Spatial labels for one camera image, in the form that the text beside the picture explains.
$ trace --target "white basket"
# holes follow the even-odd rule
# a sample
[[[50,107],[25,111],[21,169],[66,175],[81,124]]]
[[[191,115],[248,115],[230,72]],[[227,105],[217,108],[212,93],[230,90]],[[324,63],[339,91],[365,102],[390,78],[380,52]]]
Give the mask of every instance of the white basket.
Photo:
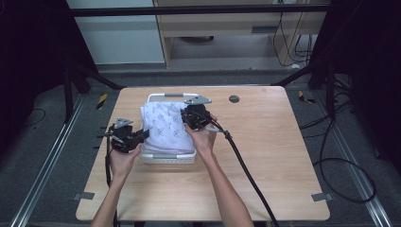
[[[199,96],[198,94],[188,93],[173,93],[173,94],[151,94],[148,96],[150,101],[182,101],[192,97]],[[193,153],[174,154],[166,152],[157,152],[152,150],[142,149],[139,157],[145,164],[194,164],[197,151],[194,149]]]

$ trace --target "light wood tabletop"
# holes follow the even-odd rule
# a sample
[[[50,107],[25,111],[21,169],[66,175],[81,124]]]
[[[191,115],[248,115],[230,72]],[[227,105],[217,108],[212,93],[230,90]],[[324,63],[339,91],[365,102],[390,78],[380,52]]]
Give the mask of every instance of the light wood tabletop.
[[[141,87],[125,88],[116,101],[109,126],[117,117],[142,124],[140,107],[150,94],[195,93],[212,99],[206,108],[233,136],[242,158],[264,194],[277,220],[325,220],[330,216],[326,201],[311,195],[322,193],[304,140],[284,88],[275,86]],[[239,96],[232,103],[229,96]],[[270,220],[232,147],[218,133],[215,154],[221,168],[244,200],[253,220]],[[95,216],[108,186],[104,167],[103,139],[89,176],[77,218]],[[200,157],[193,165],[144,164],[137,157],[118,203],[121,220],[221,220],[208,173]]]

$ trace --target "tape piece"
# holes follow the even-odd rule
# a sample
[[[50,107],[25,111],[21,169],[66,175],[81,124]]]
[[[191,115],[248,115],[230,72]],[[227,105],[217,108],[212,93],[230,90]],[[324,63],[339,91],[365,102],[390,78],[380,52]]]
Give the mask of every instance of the tape piece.
[[[96,105],[96,109],[97,110],[101,110],[101,108],[103,107],[104,102],[106,101],[106,97],[107,97],[107,94],[101,95],[101,97],[100,97],[100,99],[99,99],[99,101],[98,101],[98,103]]]
[[[315,99],[306,99],[304,97],[304,93],[302,91],[298,92],[298,98],[300,99],[300,101],[306,102],[306,103],[316,103]]]
[[[312,199],[314,201],[332,201],[334,197],[333,195],[331,195],[331,193],[328,194],[319,193],[319,194],[313,194]]]
[[[82,193],[76,193],[73,197],[74,201],[80,201],[82,199],[84,200],[92,200],[95,196],[95,193],[93,192],[82,192]]]

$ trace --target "white wall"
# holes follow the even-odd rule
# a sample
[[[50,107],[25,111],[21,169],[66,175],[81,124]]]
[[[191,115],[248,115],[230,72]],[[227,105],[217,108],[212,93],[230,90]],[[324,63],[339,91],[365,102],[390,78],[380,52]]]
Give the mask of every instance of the white wall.
[[[71,9],[153,7],[151,0],[67,0]],[[77,17],[96,64],[164,63],[155,16]]]

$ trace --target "folded fabric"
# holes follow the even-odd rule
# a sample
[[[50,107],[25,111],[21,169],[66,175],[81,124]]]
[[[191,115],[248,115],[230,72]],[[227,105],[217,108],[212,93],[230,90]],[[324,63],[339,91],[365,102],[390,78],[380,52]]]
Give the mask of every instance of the folded fabric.
[[[191,136],[185,131],[181,118],[183,102],[146,102],[141,107],[144,130],[149,138],[143,150],[167,153],[193,153],[195,148]]]

